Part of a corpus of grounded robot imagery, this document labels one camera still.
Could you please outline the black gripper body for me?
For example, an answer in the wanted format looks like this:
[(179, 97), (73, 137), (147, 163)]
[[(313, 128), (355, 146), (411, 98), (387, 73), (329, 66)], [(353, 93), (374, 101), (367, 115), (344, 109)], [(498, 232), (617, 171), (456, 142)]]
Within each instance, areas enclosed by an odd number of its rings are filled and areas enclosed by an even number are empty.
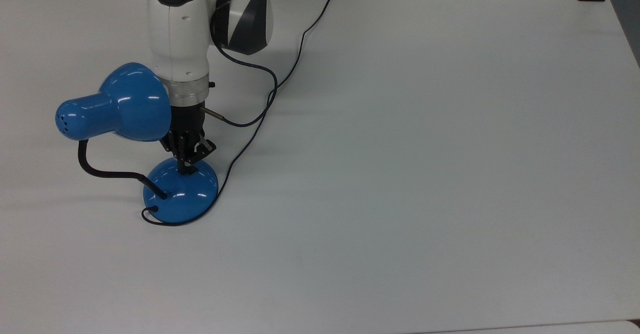
[(217, 149), (217, 146), (205, 138), (203, 124), (205, 112), (204, 104), (188, 107), (171, 107), (171, 121), (168, 132), (160, 139), (160, 143), (167, 152), (176, 159), (178, 147), (183, 147), (185, 161), (188, 162), (188, 149), (201, 147), (201, 160)]

